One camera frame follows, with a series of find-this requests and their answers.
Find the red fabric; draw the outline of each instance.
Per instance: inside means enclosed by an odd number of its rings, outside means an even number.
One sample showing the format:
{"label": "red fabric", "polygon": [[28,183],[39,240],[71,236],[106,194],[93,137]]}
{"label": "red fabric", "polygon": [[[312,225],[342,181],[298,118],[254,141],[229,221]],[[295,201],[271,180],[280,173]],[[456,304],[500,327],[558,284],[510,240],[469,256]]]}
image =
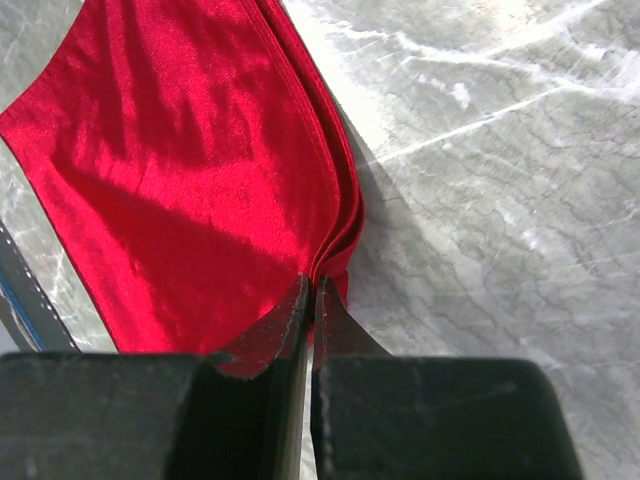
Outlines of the red fabric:
{"label": "red fabric", "polygon": [[210,352],[301,272],[346,294],[354,162],[277,0],[86,0],[0,135],[121,351]]}

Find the red towel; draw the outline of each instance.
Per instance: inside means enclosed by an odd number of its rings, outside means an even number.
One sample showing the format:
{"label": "red towel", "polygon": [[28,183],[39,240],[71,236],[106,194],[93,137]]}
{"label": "red towel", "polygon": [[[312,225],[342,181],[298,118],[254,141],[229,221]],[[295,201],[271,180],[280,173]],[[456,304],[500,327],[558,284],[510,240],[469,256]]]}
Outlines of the red towel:
{"label": "red towel", "polygon": [[299,273],[346,295],[353,157],[277,0],[86,0],[0,135],[121,351],[215,350]]}

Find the gray marble surface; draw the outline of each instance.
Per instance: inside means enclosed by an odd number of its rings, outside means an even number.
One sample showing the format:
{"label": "gray marble surface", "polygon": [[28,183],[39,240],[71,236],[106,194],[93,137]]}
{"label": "gray marble surface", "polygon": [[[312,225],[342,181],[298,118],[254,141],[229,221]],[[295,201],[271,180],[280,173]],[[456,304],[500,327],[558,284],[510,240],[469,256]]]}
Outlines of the gray marble surface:
{"label": "gray marble surface", "polygon": [[[588,477],[640,478],[640,4],[284,3],[358,156],[353,315],[398,354],[535,360]],[[79,7],[0,0],[0,109]],[[112,349],[4,146],[0,186],[0,215],[73,336]]]}

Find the red cloth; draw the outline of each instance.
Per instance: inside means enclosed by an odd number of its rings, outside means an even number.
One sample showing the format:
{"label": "red cloth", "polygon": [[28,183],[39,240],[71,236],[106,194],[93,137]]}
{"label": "red cloth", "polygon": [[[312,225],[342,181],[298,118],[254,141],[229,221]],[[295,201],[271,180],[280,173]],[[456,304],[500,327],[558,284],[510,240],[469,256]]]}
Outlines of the red cloth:
{"label": "red cloth", "polygon": [[210,352],[362,226],[336,109],[277,0],[86,0],[0,116],[121,351]]}

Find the folded cloth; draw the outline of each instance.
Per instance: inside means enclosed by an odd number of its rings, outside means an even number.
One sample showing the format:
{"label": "folded cloth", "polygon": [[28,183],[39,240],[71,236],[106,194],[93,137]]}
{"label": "folded cloth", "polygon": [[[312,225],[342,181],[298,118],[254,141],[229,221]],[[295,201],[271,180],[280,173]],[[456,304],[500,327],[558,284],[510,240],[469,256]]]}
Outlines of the folded cloth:
{"label": "folded cloth", "polygon": [[123,352],[208,353],[363,221],[331,97],[277,0],[85,0],[2,115]]}

